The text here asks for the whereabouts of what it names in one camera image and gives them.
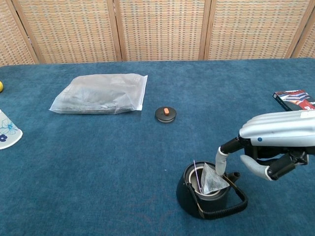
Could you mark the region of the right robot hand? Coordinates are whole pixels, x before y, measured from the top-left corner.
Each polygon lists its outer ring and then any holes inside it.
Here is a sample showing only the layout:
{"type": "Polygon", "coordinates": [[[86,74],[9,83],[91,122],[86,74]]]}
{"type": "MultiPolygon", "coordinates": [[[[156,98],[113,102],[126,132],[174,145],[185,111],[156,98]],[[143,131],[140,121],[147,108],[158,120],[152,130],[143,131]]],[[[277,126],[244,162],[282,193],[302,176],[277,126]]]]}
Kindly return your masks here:
{"type": "Polygon", "coordinates": [[[297,166],[307,165],[315,154],[315,112],[299,110],[267,113],[248,120],[238,136],[218,148],[216,173],[225,172],[229,154],[244,150],[240,156],[256,176],[278,180],[297,166]]]}

